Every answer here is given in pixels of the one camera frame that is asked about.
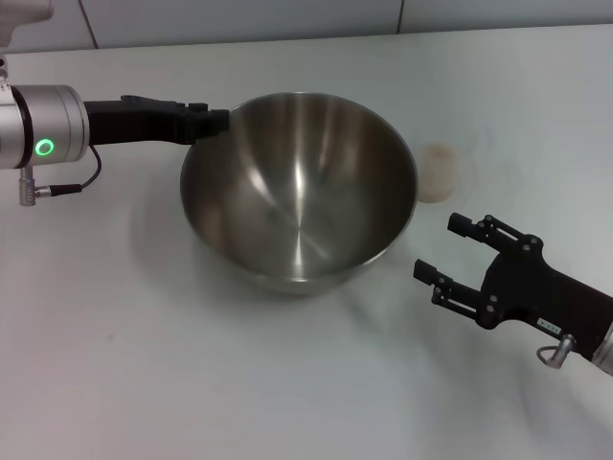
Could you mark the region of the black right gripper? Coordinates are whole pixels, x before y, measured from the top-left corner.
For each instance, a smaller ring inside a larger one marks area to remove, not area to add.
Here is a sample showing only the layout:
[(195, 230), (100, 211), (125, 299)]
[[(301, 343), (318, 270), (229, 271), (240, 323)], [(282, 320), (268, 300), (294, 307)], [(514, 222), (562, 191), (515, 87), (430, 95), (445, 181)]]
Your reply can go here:
[(453, 213), (447, 230), (496, 250), (481, 291), (466, 287), (420, 259), (413, 276), (433, 288), (431, 302), (488, 330), (521, 321), (556, 339), (570, 334), (573, 351), (593, 358), (612, 324), (612, 298), (550, 267), (543, 242), (492, 215), (473, 222)]

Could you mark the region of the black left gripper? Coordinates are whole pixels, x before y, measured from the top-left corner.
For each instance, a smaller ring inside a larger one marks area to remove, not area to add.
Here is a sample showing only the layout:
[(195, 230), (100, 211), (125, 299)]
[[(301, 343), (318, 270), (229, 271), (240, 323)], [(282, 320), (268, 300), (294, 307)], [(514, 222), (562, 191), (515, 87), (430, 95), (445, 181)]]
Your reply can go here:
[(84, 103), (93, 146), (145, 141), (193, 145), (229, 128), (226, 109), (209, 109), (206, 103), (179, 103), (139, 96), (118, 101)]

